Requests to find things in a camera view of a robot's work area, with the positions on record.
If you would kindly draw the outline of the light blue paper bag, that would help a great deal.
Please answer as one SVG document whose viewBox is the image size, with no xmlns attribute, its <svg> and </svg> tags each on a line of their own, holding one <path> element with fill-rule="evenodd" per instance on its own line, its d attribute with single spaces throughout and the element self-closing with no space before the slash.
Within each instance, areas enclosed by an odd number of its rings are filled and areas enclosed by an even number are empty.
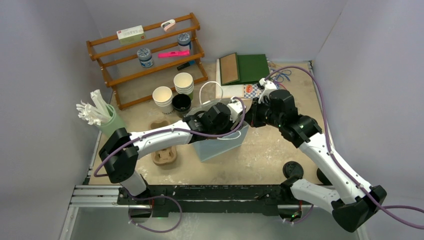
<svg viewBox="0 0 424 240">
<path fill-rule="evenodd" d="M 200 100 L 200 105 L 192 108 L 183 118 L 195 132 L 192 145 L 201 162 L 205 162 L 229 150 L 241 146 L 248 125 L 242 119 L 246 106 L 234 97 L 224 98 L 224 90 L 216 84 L 220 95 L 208 101 Z"/>
</svg>

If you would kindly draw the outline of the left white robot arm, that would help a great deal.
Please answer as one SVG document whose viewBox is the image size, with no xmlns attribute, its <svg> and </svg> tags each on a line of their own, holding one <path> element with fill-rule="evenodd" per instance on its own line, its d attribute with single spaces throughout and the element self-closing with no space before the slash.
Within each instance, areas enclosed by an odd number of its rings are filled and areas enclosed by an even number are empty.
<svg viewBox="0 0 424 240">
<path fill-rule="evenodd" d="M 246 107 L 235 97 L 228 104 L 218 102 L 168 126 L 129 133 L 122 127 L 114 131 L 99 151 L 100 168 L 111 183 L 121 184 L 138 205 L 149 199 L 147 182 L 135 170 L 138 159 L 177 145 L 192 144 L 235 133 L 243 125 Z"/>
</svg>

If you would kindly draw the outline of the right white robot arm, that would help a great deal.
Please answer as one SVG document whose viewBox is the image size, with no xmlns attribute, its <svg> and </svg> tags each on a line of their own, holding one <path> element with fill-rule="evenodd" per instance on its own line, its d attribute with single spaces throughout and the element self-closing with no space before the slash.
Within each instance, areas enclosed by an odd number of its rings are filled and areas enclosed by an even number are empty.
<svg viewBox="0 0 424 240">
<path fill-rule="evenodd" d="M 245 116 L 254 128 L 266 125 L 279 130 L 283 138 L 309 157 L 330 181 L 333 190 L 291 176 L 281 183 L 280 196 L 288 204 L 306 201 L 331 213 L 345 231 L 353 233 L 377 213 L 387 196 L 380 185 L 371 185 L 335 151 L 318 122 L 298 113 L 289 91 L 277 89 L 264 98 L 255 97 Z"/>
</svg>

